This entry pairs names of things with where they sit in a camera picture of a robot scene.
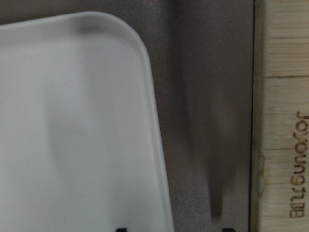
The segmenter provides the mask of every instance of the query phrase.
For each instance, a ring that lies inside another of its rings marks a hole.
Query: gray countertop
[[[253,1],[7,0],[0,23],[88,10],[147,47],[176,232],[248,231]]]

